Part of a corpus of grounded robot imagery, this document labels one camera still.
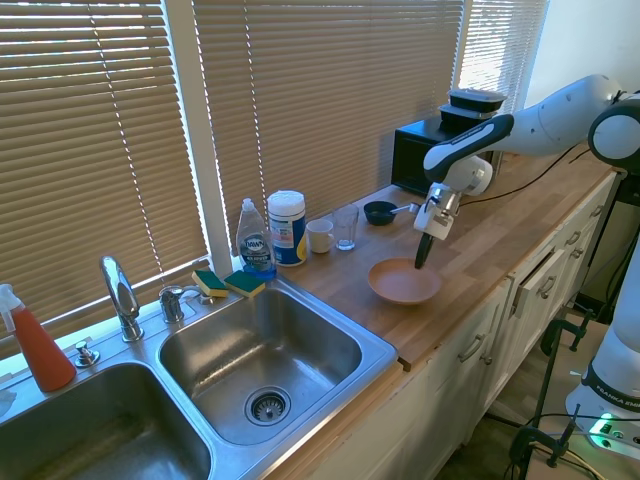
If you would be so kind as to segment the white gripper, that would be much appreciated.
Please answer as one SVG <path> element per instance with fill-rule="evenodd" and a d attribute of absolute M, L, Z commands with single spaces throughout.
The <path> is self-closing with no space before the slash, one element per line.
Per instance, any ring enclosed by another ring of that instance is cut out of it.
<path fill-rule="evenodd" d="M 453 226 L 456 209 L 436 198 L 429 198 L 416 214 L 413 227 L 422 232 L 414 268 L 421 269 L 431 253 L 434 238 L 445 240 Z"/>

